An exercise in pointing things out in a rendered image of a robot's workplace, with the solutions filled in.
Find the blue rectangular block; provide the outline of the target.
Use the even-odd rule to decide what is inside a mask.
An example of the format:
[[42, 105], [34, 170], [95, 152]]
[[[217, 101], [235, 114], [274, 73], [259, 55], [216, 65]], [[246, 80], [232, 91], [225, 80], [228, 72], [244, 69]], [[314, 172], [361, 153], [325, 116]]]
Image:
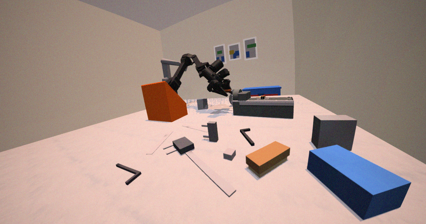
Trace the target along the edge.
[[363, 220], [400, 208], [411, 185], [338, 145], [309, 150], [307, 170]]

